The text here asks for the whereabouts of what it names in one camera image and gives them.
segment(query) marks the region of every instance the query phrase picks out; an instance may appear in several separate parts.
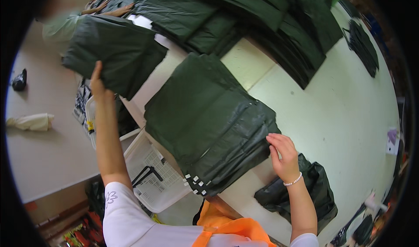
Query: pearl bracelet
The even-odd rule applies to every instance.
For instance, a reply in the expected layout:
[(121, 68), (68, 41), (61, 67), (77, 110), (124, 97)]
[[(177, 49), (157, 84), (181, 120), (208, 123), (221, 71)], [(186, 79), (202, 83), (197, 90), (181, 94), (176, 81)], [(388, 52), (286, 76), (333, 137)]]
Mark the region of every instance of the pearl bracelet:
[(283, 184), (284, 184), (285, 186), (290, 186), (290, 185), (293, 185), (294, 183), (298, 182), (298, 181), (301, 179), (301, 177), (302, 177), (302, 173), (300, 172), (300, 176), (299, 176), (299, 177), (298, 177), (295, 181), (290, 182), (290, 183), (285, 183), (285, 182), (283, 182)]

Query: orange apron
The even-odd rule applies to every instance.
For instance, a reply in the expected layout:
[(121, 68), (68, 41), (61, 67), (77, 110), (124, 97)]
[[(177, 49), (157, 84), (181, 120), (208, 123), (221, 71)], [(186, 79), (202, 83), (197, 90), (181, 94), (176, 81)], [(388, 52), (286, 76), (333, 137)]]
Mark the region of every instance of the orange apron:
[(275, 247), (269, 240), (269, 236), (262, 229), (262, 226), (254, 219), (240, 218), (232, 220), (225, 217), (217, 208), (212, 206), (208, 201), (202, 206), (201, 216), (197, 225), (203, 226), (202, 233), (195, 240), (192, 247), (205, 247), (210, 240), (212, 234), (237, 234), (250, 238), (252, 241), (264, 241), (269, 247)]

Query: white cloth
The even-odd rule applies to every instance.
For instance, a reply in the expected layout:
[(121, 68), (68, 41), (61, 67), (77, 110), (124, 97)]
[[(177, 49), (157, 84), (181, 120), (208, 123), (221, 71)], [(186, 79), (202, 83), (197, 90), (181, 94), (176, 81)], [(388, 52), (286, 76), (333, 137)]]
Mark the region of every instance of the white cloth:
[(7, 126), (13, 126), (22, 130), (47, 131), (51, 128), (53, 114), (34, 114), (19, 118), (9, 118), (6, 121)]
[[(170, 226), (155, 223), (140, 208), (132, 190), (119, 182), (105, 188), (106, 205), (103, 235), (108, 247), (118, 246), (191, 246), (201, 234), (202, 226)], [(236, 234), (213, 234), (207, 247), (266, 247)], [(291, 247), (318, 247), (314, 234), (297, 237)]]
[(65, 54), (77, 25), (84, 19), (80, 13), (62, 13), (43, 23), (42, 37), (53, 45), (61, 56)]

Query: person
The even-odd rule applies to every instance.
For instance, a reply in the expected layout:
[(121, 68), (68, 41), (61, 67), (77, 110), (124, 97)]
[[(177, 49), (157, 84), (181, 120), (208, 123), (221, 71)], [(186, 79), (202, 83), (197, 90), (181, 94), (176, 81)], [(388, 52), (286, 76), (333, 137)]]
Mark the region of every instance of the person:
[[(64, 0), (47, 0), (39, 12), (35, 14), (36, 20), (43, 24), (42, 38), (63, 57), (76, 27), (83, 20), (84, 15), (99, 12), (108, 3), (109, 0), (106, 0), (96, 8), (78, 12), (74, 11), (75, 7), (73, 4)], [(128, 13), (133, 6), (134, 4), (132, 3), (101, 15), (120, 17)]]
[[(253, 219), (231, 220), (207, 201), (196, 226), (159, 224), (147, 216), (133, 193), (118, 137), (114, 93), (103, 86), (101, 69), (102, 62), (97, 61), (91, 89), (96, 103), (97, 162), (105, 185), (103, 236), (107, 246), (275, 246)], [(316, 210), (298, 169), (294, 144), (289, 137), (280, 134), (269, 134), (266, 139), (271, 144), (275, 172), (285, 183), (293, 183), (287, 186), (292, 222), (290, 246), (318, 247)]]

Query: small black bag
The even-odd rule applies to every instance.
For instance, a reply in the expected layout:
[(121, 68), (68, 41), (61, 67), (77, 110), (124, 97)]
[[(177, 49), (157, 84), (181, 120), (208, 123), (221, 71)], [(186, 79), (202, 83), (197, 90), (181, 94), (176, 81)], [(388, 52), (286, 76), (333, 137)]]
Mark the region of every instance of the small black bag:
[(20, 92), (23, 91), (26, 87), (26, 69), (22, 71), (18, 76), (16, 76), (12, 81), (13, 90)]
[[(298, 166), (317, 213), (317, 234), (338, 214), (326, 171), (317, 162), (310, 163), (303, 154), (298, 156)], [(266, 210), (278, 212), (291, 223), (290, 198), (287, 188), (278, 177), (255, 193), (254, 198)]]

